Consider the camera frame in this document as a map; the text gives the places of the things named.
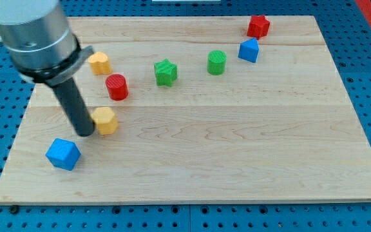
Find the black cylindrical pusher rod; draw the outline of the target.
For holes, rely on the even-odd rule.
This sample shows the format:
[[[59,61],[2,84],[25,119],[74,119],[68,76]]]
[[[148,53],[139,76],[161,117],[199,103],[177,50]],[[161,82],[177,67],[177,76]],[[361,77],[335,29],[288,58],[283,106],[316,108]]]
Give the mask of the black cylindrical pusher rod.
[[[80,137],[90,136],[95,125],[74,79],[71,77],[52,90],[76,134]]]

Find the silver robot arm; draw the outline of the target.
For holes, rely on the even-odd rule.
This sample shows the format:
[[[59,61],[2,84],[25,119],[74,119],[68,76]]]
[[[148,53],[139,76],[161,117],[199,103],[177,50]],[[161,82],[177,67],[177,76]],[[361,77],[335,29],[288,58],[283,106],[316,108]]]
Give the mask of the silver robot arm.
[[[50,87],[77,135],[95,130],[73,79],[93,48],[82,48],[59,0],[0,0],[0,41],[30,83]]]

